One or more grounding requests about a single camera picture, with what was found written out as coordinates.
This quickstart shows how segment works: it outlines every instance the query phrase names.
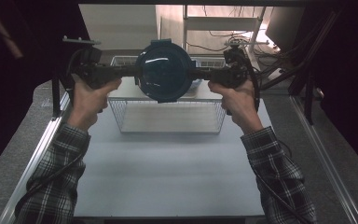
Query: plaid shirt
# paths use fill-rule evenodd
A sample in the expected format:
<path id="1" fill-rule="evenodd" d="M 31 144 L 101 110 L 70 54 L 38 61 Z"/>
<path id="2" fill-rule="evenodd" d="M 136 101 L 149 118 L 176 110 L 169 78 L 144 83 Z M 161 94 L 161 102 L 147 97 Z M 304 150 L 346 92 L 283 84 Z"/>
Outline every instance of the plaid shirt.
<path id="1" fill-rule="evenodd" d="M 304 188 L 300 168 L 288 158 L 272 131 L 267 127 L 241 137 L 251 166 L 286 203 L 306 220 L 317 223 L 315 207 Z M 269 223 L 300 223 L 273 198 L 257 178 L 261 204 Z"/>
<path id="2" fill-rule="evenodd" d="M 299 168 L 287 158 L 270 127 L 241 138 L 251 165 L 278 195 L 307 220 L 316 222 L 315 209 L 303 185 Z M 64 124 L 56 139 L 39 162 L 27 183 L 27 190 L 38 185 L 77 156 L 84 155 L 89 145 L 87 133 Z M 83 175 L 82 160 L 46 187 L 35 193 L 22 206 L 15 223 L 70 223 L 77 199 L 77 181 Z M 298 223 L 293 216 L 269 196 L 257 181 L 261 203 L 270 223 Z"/>

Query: wire rack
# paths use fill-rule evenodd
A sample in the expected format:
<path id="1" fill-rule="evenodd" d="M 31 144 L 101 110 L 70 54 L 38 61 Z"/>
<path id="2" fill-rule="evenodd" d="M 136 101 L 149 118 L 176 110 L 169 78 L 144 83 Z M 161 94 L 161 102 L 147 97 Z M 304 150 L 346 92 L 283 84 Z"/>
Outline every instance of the wire rack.
<path id="1" fill-rule="evenodd" d="M 115 56 L 114 66 L 134 65 L 136 56 Z M 224 58 L 194 57 L 197 67 L 219 68 Z M 151 100 L 109 98 L 122 133 L 220 133 L 226 111 L 220 101 L 158 104 Z"/>

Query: white tabletop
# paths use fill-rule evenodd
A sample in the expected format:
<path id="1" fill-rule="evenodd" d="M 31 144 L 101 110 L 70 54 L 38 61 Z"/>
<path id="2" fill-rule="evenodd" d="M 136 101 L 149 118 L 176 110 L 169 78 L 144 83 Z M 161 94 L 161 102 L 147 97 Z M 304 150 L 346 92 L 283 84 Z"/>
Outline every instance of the white tabletop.
<path id="1" fill-rule="evenodd" d="M 263 101 L 259 115 L 270 125 Z M 263 215 L 241 130 L 220 134 L 120 133 L 105 109 L 90 129 L 76 217 Z"/>

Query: white wall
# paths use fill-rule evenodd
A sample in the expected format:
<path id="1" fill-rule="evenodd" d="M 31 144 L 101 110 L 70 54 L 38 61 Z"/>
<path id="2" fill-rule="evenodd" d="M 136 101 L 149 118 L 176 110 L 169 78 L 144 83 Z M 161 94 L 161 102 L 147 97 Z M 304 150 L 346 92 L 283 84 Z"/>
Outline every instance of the white wall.
<path id="1" fill-rule="evenodd" d="M 79 5 L 98 49 L 144 49 L 158 39 L 156 6 Z"/>

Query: person's left hand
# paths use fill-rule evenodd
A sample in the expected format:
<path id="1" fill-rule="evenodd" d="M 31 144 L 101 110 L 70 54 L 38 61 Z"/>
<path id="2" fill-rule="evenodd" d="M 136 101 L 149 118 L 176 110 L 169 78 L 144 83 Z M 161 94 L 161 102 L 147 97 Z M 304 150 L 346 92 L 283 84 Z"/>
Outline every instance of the person's left hand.
<path id="1" fill-rule="evenodd" d="M 78 76 L 74 76 L 74 80 L 76 82 L 74 108 L 67 123 L 86 132 L 97 122 L 98 112 L 107 108 L 107 94 L 117 90 L 121 78 L 106 83 L 98 90 L 93 90 Z"/>

